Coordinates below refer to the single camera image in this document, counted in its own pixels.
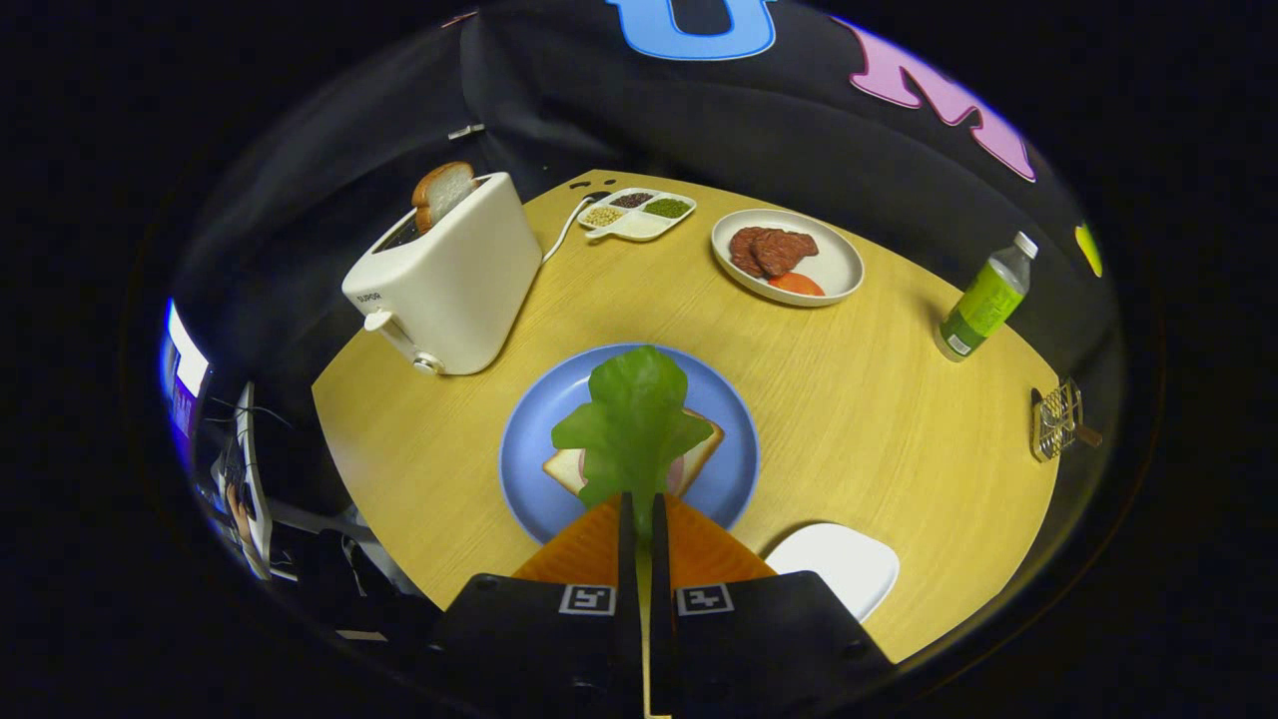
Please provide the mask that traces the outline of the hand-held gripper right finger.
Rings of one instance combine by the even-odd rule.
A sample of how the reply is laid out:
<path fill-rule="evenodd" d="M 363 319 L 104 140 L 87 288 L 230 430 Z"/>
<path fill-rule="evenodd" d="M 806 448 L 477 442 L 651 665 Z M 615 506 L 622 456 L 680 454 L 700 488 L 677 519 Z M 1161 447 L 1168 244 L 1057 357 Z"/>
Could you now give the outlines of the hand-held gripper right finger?
<path fill-rule="evenodd" d="M 656 714 L 859 716 L 895 679 L 895 664 L 819 573 L 771 572 L 666 496 L 653 501 L 651 524 Z"/>

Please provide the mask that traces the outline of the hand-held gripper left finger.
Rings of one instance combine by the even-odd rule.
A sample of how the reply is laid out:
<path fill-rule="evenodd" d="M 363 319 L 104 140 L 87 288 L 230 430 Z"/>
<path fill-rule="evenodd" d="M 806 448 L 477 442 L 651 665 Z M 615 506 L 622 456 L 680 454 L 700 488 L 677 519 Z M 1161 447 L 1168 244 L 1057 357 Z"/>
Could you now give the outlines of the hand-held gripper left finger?
<path fill-rule="evenodd" d="M 464 718 L 636 718 L 630 496 L 589 510 L 514 576 L 475 573 L 429 633 L 429 692 Z"/>

